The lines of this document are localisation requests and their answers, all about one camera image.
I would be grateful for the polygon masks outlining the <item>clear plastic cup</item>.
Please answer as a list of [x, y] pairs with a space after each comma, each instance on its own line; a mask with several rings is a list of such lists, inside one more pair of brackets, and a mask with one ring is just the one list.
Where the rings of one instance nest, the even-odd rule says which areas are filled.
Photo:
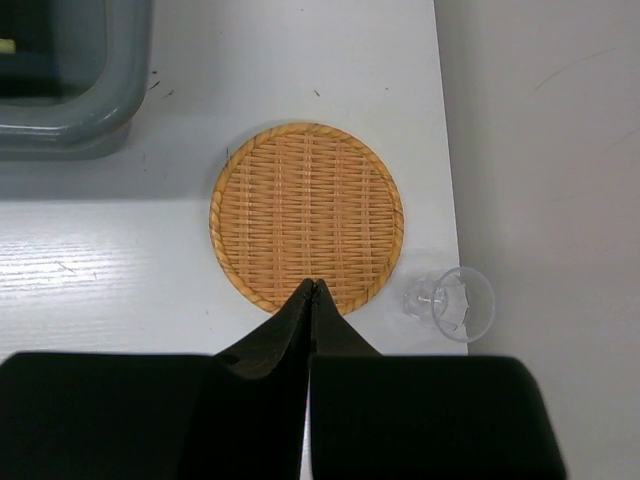
[[404, 291], [403, 308], [444, 338], [469, 344], [493, 326], [496, 296], [483, 273], [458, 266], [411, 279]]

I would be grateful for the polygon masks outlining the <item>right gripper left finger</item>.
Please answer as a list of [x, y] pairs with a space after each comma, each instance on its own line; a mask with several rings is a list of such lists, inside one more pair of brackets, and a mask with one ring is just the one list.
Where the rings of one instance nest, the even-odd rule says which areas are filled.
[[5, 479], [295, 479], [312, 281], [213, 356], [19, 352], [1, 366]]

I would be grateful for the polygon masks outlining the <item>round orange woven tray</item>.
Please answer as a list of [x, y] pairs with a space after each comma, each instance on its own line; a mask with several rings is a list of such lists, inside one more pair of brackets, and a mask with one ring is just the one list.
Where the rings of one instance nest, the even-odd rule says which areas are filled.
[[390, 279], [403, 247], [403, 205], [390, 171], [361, 140], [325, 124], [287, 123], [227, 160], [209, 233], [223, 273], [258, 308], [276, 312], [313, 279], [348, 314]]

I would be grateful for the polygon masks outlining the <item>grey plastic bin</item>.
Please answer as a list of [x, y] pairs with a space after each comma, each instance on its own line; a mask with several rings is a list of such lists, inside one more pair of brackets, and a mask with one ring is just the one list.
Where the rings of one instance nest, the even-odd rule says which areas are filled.
[[4, 1], [1, 158], [85, 160], [115, 153], [148, 88], [154, 4]]

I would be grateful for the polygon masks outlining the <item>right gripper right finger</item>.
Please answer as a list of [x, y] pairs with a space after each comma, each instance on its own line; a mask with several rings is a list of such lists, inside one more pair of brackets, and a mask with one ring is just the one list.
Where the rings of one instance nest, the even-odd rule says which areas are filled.
[[317, 281], [311, 306], [317, 479], [563, 479], [538, 384], [517, 359], [384, 356]]

